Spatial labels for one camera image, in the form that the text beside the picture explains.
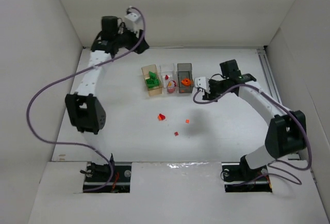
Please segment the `orange round lego piece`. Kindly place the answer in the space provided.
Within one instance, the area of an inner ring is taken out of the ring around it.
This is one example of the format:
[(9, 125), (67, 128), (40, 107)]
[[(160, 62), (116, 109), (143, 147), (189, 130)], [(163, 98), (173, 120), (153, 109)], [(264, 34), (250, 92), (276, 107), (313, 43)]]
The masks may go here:
[(181, 84), (185, 87), (190, 87), (192, 84), (192, 81), (189, 78), (184, 78), (181, 80)]

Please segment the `green sloped lego brick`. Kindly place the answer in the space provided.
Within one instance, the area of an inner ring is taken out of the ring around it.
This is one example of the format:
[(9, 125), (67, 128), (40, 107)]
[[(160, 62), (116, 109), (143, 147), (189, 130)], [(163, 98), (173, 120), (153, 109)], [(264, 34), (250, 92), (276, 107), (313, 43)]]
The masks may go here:
[(157, 74), (155, 72), (150, 71), (149, 72), (149, 77), (152, 80), (156, 80), (157, 79)]

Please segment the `green long lego brick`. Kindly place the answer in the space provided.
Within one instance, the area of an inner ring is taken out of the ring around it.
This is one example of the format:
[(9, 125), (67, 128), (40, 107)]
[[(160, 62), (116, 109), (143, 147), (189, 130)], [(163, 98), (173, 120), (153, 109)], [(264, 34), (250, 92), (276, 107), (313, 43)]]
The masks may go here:
[(160, 86), (160, 82), (158, 79), (152, 80), (152, 79), (148, 78), (145, 80), (145, 82), (146, 82), (146, 86), (148, 89)]

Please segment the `orange red lego piece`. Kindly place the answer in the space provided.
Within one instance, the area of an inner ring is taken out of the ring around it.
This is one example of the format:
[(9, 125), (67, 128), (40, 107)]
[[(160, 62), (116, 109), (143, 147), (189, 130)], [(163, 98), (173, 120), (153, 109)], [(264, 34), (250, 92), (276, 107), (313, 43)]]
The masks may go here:
[(162, 120), (165, 120), (165, 119), (166, 119), (166, 117), (163, 114), (158, 115), (158, 120), (159, 121), (162, 121)]

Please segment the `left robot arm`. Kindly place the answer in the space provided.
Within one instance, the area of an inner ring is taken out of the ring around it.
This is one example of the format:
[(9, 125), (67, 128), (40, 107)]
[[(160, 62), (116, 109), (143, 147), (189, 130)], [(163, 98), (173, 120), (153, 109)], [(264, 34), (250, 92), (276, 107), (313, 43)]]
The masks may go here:
[(106, 112), (98, 99), (102, 82), (110, 63), (120, 57), (120, 49), (141, 54), (149, 48), (144, 30), (138, 27), (140, 22), (145, 22), (144, 17), (134, 12), (128, 12), (123, 19), (102, 17), (101, 31), (90, 48), (88, 71), (76, 90), (65, 97), (70, 123), (93, 149), (91, 161), (95, 164), (103, 164), (110, 158), (107, 153), (101, 157), (105, 145), (101, 130), (106, 123)]

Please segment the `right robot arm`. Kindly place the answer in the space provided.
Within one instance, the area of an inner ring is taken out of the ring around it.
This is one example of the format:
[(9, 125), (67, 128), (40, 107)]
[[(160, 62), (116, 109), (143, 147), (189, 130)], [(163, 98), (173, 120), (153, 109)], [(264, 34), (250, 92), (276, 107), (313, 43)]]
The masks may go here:
[(228, 93), (246, 101), (264, 119), (268, 131), (264, 144), (244, 155), (238, 165), (224, 165), (221, 175), (225, 182), (248, 184), (267, 176), (267, 166), (281, 158), (304, 149), (310, 150), (306, 133), (306, 117), (300, 110), (292, 111), (282, 106), (261, 88), (257, 79), (242, 74), (236, 60), (220, 63), (222, 79), (199, 77), (195, 80), (202, 91), (202, 104), (217, 102)]

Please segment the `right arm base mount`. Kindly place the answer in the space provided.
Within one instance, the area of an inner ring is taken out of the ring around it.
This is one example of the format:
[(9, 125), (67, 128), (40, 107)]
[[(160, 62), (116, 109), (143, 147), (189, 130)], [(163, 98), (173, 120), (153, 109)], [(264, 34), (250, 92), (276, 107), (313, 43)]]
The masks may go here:
[(226, 193), (271, 193), (272, 186), (266, 166), (245, 170), (239, 162), (221, 163), (221, 179)]

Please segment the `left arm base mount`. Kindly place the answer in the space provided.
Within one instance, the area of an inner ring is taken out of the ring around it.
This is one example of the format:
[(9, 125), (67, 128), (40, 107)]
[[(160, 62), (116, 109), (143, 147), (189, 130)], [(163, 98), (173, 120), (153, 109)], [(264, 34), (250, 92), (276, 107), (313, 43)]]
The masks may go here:
[(84, 193), (129, 193), (132, 163), (115, 163), (114, 173), (111, 180), (103, 186), (111, 176), (108, 164), (98, 165), (89, 163), (85, 170), (80, 173), (84, 175)]

